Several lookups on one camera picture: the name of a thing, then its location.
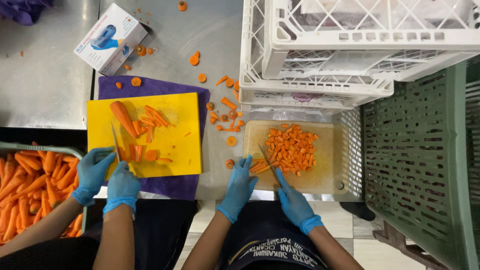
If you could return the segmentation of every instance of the white plastic crate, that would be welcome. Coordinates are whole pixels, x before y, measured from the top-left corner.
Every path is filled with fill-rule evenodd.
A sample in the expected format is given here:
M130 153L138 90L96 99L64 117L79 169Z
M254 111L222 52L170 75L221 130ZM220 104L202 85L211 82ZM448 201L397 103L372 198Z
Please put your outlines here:
M480 53L477 11L470 0L267 0L262 74L413 81Z
M264 5L263 0L244 1L243 29L240 52L240 97L242 109L251 111L266 108L308 110L330 114L333 110L350 110L371 100L393 94L393 80L376 79L367 76L349 76L333 73L326 76L304 78L265 79L261 74L264 57ZM282 93L276 98L253 95L253 91ZM295 94L316 94L309 102L301 102L291 96Z

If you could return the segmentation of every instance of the purple towel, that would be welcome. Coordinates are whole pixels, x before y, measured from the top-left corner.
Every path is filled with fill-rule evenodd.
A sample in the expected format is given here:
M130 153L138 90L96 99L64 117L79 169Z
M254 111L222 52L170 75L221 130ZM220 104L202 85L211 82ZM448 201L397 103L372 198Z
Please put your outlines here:
M207 116L206 104L210 99L210 92L208 89L144 77L139 77L142 79L142 85L134 87L131 83L132 78L134 78L134 76L125 75L98 78L98 99L132 98L196 92L198 93L200 116L200 141L202 141ZM115 83L122 83L122 89L118 89ZM141 191L166 195L176 199L194 200L195 192L197 190L198 175L150 177L141 178L139 181L142 183L140 188Z
M33 25L53 0L0 0L0 14L21 25Z

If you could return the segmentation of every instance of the gloved hand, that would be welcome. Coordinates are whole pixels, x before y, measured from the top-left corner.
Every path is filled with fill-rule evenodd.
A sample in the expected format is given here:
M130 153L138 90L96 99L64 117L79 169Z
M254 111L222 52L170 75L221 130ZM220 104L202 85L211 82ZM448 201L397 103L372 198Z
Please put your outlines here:
M247 159L241 159L235 164L232 175L230 176L230 181L228 182L225 198L222 203L216 207L232 224L237 221L241 209L248 202L248 199L250 199L253 188L258 181L258 177L249 181L248 170L251 164L251 155L248 155Z
M322 219L319 215L313 213L302 193L290 187L279 168L275 172L280 184L282 184L282 188L278 189L278 196L287 218L298 226L305 235L308 235L315 226L323 226Z
M113 147L94 148L78 162L78 188L71 196L81 205L94 205L93 196L100 191L110 163L115 159Z
M130 206L132 213L135 213L137 210L135 202L139 191L138 177L128 170L127 162L120 162L108 180L107 204L103 208L103 215L122 203Z

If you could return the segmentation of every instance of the tiled floor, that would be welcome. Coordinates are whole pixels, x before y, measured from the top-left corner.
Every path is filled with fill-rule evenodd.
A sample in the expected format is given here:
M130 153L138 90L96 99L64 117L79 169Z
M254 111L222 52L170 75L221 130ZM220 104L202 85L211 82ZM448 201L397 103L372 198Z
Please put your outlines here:
M372 230L381 230L383 220L376 218L372 222L363 221L343 210L336 202L309 202L315 214L330 234L350 253L366 270L425 270L425 266L404 256L393 247L376 240ZM201 201L202 209L193 219L185 246L175 266L180 270L188 254L202 235L215 213L215 201Z

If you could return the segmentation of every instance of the knife blade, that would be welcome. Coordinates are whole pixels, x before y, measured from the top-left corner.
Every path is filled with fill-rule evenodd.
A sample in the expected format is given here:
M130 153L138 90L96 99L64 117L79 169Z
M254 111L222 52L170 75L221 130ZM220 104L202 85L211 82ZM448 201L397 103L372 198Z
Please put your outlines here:
M267 162L268 166L270 167L270 170L273 173L273 177L275 177L275 180L277 181L277 183L280 184L280 186L282 186L282 184L280 183L280 180L278 179L278 176L276 175L275 168L273 167L272 163L270 163L270 160L268 159L267 153L262 149L260 144L258 145L258 148L260 148L260 152L262 153L262 155L265 158L265 161Z
M120 163L120 150L119 150L119 145L117 144L117 137L115 136L115 129L113 129L113 123L110 122L110 125L112 127L112 135L113 135L113 143L115 144L115 152L117 153L117 159Z

